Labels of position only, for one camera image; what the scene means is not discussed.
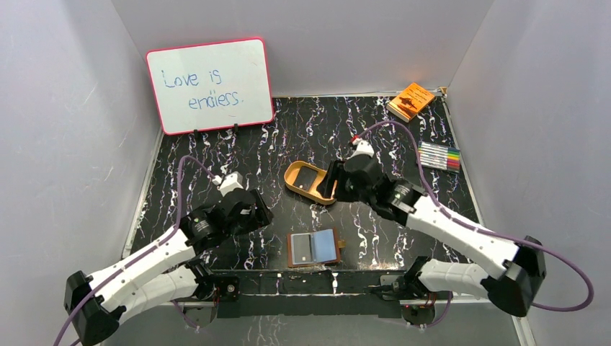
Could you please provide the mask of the brown leather card holder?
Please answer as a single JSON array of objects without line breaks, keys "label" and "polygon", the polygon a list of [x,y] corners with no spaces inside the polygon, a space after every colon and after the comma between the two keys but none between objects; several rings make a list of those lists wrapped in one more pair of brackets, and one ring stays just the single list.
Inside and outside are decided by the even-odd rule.
[{"label": "brown leather card holder", "polygon": [[[294,265],[292,256],[291,236],[293,234],[309,234],[311,236],[312,260],[310,263]],[[341,249],[343,240],[339,238],[336,229],[323,229],[319,231],[293,233],[287,235],[287,266],[311,267],[315,265],[335,265],[341,262]]]}]

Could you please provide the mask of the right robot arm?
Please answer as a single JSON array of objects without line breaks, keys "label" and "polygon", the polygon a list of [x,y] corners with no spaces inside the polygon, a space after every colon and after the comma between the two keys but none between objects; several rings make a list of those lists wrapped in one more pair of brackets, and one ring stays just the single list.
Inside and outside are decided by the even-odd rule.
[{"label": "right robot arm", "polygon": [[531,236],[507,240],[463,216],[437,205],[432,196],[405,179],[385,174],[378,161],[358,154],[334,160],[316,188],[324,198],[362,202],[380,217],[433,237],[471,264],[419,259],[405,274],[407,292],[425,298],[431,292],[452,291],[486,298],[502,311],[527,315],[545,278],[541,243]]}]

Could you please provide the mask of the black credit card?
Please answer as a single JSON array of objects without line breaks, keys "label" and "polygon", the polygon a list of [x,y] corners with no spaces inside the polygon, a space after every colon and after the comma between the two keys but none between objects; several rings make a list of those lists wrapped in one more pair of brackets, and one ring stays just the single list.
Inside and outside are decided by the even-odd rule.
[{"label": "black credit card", "polygon": [[293,234],[291,236],[291,244],[294,265],[311,262],[311,236],[309,234]]},{"label": "black credit card", "polygon": [[301,166],[298,170],[293,185],[300,190],[309,192],[317,176],[318,171],[316,169],[307,166]]}]

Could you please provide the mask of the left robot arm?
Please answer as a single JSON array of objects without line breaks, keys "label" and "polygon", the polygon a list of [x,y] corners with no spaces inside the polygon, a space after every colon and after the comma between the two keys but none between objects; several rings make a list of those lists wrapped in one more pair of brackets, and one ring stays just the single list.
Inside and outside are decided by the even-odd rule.
[{"label": "left robot arm", "polygon": [[237,278],[217,278],[199,260],[225,240],[271,224],[272,211],[257,190],[237,188],[204,204],[158,239],[103,270],[68,276],[63,307],[82,345],[98,345],[129,318],[181,298],[228,295]]}]

